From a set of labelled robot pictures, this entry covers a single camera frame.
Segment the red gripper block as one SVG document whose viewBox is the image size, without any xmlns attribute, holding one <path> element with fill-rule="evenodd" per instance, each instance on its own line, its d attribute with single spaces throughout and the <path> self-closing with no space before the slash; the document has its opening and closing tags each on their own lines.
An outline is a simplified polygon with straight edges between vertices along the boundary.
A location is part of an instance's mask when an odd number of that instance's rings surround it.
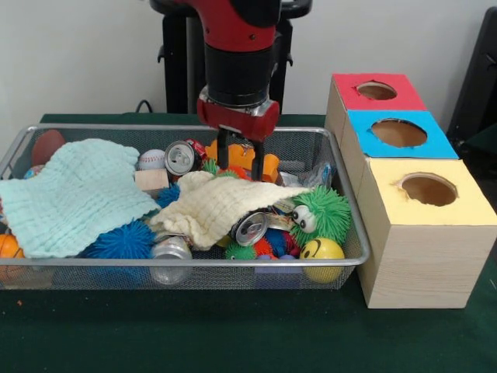
<svg viewBox="0 0 497 373">
<path fill-rule="evenodd" d="M 262 181 L 264 166 L 264 141 L 269 137 L 280 116 L 277 101 L 266 99 L 254 107 L 230 108 L 214 102 L 207 88 L 200 91 L 197 100 L 197 115 L 203 124 L 219 129 L 217 132 L 217 164 L 221 169 L 229 165 L 228 131 L 240 134 L 251 141 L 254 149 L 251 177 Z"/>
</svg>

